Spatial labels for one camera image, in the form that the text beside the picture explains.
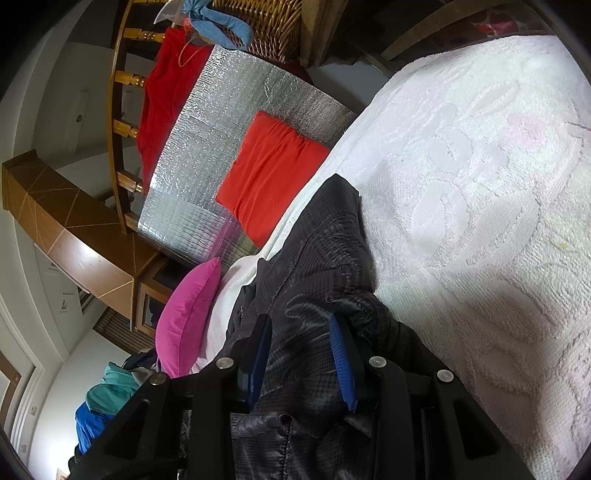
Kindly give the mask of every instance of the silver insulation mat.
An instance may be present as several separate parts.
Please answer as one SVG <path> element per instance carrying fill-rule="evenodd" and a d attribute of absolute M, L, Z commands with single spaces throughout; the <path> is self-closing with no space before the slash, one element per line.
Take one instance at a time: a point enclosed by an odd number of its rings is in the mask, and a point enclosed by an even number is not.
<path fill-rule="evenodd" d="M 166 142 L 139 217 L 139 232 L 186 264 L 221 257 L 223 269 L 256 253 L 215 201 L 257 111 L 332 148 L 355 115 L 264 60 L 216 46 Z"/>

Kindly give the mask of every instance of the white bedspread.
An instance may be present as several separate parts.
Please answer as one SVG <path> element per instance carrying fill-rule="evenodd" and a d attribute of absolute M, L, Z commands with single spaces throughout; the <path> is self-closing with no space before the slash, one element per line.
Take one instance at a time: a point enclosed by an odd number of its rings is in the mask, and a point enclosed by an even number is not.
<path fill-rule="evenodd" d="M 538 479 L 591 440 L 591 87 L 554 37 L 510 37 L 396 74 L 257 257 L 224 277 L 202 358 L 240 287 L 318 187 L 361 193 L 376 295 L 460 376 Z"/>

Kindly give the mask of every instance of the teal clothing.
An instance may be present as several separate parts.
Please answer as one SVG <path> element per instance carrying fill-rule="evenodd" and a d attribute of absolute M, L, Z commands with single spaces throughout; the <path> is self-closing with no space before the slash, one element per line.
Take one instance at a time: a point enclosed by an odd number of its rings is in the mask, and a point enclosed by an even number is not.
<path fill-rule="evenodd" d="M 138 388 L 139 385 L 130 371 L 109 362 L 101 383 L 86 394 L 86 405 L 90 411 L 96 413 L 117 415 Z"/>

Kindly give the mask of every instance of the magenta cushion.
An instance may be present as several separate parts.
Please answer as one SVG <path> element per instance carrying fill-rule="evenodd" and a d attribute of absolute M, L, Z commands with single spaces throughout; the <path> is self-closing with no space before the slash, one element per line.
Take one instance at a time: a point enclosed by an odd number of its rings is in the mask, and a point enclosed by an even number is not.
<path fill-rule="evenodd" d="M 220 259 L 192 269 L 168 299 L 156 326 L 156 353 L 171 378 L 190 373 L 220 282 Z"/>

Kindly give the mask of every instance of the blue clothing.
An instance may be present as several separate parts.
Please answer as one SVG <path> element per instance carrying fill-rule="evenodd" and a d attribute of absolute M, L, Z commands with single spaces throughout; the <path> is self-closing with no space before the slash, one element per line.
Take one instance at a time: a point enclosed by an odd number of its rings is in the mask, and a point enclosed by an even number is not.
<path fill-rule="evenodd" d="M 94 413 L 88 409 L 86 402 L 83 402 L 76 410 L 76 433 L 78 434 L 78 449 L 81 454 L 85 454 L 90 448 L 92 440 L 97 438 L 106 425 L 114 417 L 113 415 L 104 415 Z"/>
<path fill-rule="evenodd" d="M 193 28 L 202 37 L 221 45 L 228 50 L 246 50 L 252 41 L 252 29 L 242 20 L 231 15 L 223 14 L 217 10 L 207 8 L 212 0 L 184 0 L 183 13 L 189 16 Z M 215 24 L 218 23 L 232 30 L 240 38 L 241 47 L 237 47 L 222 30 Z"/>
<path fill-rule="evenodd" d="M 94 413 L 117 415 L 137 389 L 139 385 L 130 371 L 109 362 L 101 383 L 86 394 L 86 405 Z"/>

